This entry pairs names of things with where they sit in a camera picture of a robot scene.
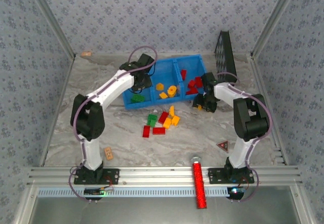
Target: small red triangle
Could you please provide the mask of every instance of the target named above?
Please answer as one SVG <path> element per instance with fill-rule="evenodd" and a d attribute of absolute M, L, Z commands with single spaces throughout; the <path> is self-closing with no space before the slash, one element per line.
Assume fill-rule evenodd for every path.
<path fill-rule="evenodd" d="M 223 141 L 217 144 L 223 151 L 228 153 L 228 141 Z"/>

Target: blue bin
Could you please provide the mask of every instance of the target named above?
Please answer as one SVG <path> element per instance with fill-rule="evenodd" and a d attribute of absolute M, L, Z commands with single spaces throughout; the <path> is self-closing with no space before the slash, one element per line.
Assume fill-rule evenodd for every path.
<path fill-rule="evenodd" d="M 154 66 L 151 68 L 149 74 L 152 74 Z M 181 70 L 187 70 L 187 75 L 185 80 L 182 80 Z M 170 104 L 178 101 L 192 100 L 196 96 L 186 95 L 186 92 L 189 90 L 188 83 L 190 80 L 194 80 L 197 76 L 202 76 L 205 74 L 206 68 L 204 62 L 201 58 L 201 55 L 194 56 L 185 56 L 171 59 L 158 60 L 155 66 L 155 72 L 151 76 L 152 86 L 144 89 L 140 95 L 145 97 L 145 101 L 141 103 L 132 103 L 131 98 L 133 93 L 129 90 L 126 90 L 123 93 L 124 105 L 126 109 L 138 109 L 143 107 L 148 107 L 152 105 L 160 104 Z M 164 85 L 163 91 L 157 91 L 155 86 L 158 83 Z M 170 86 L 177 87 L 177 93 L 173 98 L 161 99 L 159 94 L 165 92 Z M 198 89 L 199 93 L 204 93 L 203 88 Z"/>

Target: marble surface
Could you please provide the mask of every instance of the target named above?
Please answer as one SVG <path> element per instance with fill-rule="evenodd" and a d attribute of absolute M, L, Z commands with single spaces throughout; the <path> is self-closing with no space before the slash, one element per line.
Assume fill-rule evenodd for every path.
<path fill-rule="evenodd" d="M 159 59 L 177 57 L 167 53 Z M 128 58 L 120 55 L 92 55 L 77 57 L 60 107 L 58 120 L 51 139 L 45 166 L 73 166 L 82 161 L 81 148 L 74 138 L 70 116 L 74 97 L 86 95 L 113 76 L 119 65 Z M 202 55 L 208 71 L 216 74 L 214 55 Z M 245 56 L 235 56 L 240 83 L 239 89 L 257 93 L 250 64 Z M 119 96 L 105 111 L 105 130 L 100 137 L 101 156 L 105 166 L 189 166 L 193 154 L 202 157 L 205 166 L 224 165 L 229 155 L 216 144 L 229 140 L 229 153 L 233 151 L 236 134 L 233 127 L 233 110 L 221 102 L 215 113 L 197 110 L 190 102 L 175 103 L 176 115 L 181 117 L 177 127 L 170 127 L 164 136 L 142 138 L 147 116 L 157 110 L 169 110 L 170 105 L 126 110 Z M 107 161 L 103 148 L 111 147 L 114 159 Z M 273 143 L 267 138 L 261 141 L 251 156 L 251 165 L 273 165 Z"/>

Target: patterned wallpaper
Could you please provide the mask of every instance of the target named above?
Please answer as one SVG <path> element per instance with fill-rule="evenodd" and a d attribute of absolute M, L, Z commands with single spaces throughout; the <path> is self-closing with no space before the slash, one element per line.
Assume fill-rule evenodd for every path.
<path fill-rule="evenodd" d="M 221 29 L 251 51 L 277 0 L 47 0 L 76 53 L 213 51 Z"/>
<path fill-rule="evenodd" d="M 34 0 L 0 0 L 0 12 L 0 223 L 11 223 L 70 63 Z"/>
<path fill-rule="evenodd" d="M 324 0 L 291 0 L 258 63 L 290 164 L 324 223 Z"/>

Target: red glittery tube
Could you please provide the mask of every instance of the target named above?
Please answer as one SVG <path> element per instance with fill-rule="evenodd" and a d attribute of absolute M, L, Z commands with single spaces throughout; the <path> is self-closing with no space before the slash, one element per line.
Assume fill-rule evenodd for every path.
<path fill-rule="evenodd" d="M 200 162 L 195 161 L 192 164 L 192 170 L 194 177 L 194 186 L 196 188 L 197 208 L 205 209 L 207 208 L 207 202 L 205 196 L 203 173 L 201 171 Z"/>

